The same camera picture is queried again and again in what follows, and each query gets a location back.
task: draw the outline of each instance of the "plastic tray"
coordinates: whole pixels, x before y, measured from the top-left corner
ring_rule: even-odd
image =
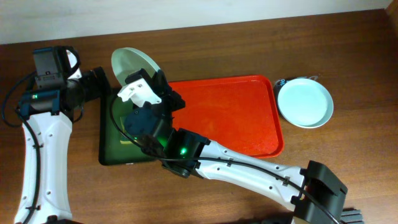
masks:
[[[171,82],[186,107],[173,113],[184,128],[256,158],[284,149],[271,82],[262,75]]]

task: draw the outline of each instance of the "green indicator light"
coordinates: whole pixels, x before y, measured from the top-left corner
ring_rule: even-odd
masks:
[[[185,153],[187,153],[187,148],[182,148],[180,154],[181,155],[185,155]]]

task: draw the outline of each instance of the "red tray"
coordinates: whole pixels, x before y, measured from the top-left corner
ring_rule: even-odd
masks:
[[[171,82],[186,107],[173,113],[173,126],[256,158],[284,149],[271,82],[262,75]]]

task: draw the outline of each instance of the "white wall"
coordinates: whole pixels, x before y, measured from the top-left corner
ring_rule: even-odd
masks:
[[[0,0],[0,44],[386,8],[392,0]]]

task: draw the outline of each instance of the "tabletop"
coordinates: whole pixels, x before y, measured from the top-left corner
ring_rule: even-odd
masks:
[[[362,210],[367,223],[398,222],[398,41],[384,10],[0,45],[2,100],[34,70],[32,50],[52,45],[74,46],[81,69],[103,66],[112,86],[119,84],[111,54],[121,47],[148,54],[170,81],[263,74],[274,83],[319,76],[333,97],[331,120],[303,129],[280,117],[285,149],[267,161],[324,163],[348,187],[345,208]],[[68,196],[75,221],[232,223],[286,212],[271,199],[226,182],[182,179],[160,162],[102,166],[99,111],[99,100],[85,104],[69,142]],[[17,121],[11,109],[7,113]],[[21,199],[24,149],[22,128],[1,123],[2,223],[12,223]]]

